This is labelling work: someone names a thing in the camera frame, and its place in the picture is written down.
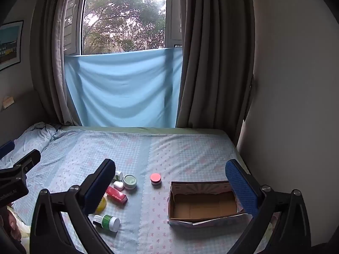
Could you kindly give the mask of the person's left hand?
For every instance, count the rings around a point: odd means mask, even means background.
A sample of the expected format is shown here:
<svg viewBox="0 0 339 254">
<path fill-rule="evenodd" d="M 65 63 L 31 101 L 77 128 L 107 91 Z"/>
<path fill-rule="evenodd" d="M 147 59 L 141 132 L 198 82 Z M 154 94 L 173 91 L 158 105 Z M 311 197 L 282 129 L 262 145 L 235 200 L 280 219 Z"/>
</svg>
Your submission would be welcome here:
<svg viewBox="0 0 339 254">
<path fill-rule="evenodd" d="M 12 239 L 18 242 L 21 241 L 22 236 L 17 221 L 6 206 L 1 208 L 1 227 L 5 228 L 5 231 Z"/>
</svg>

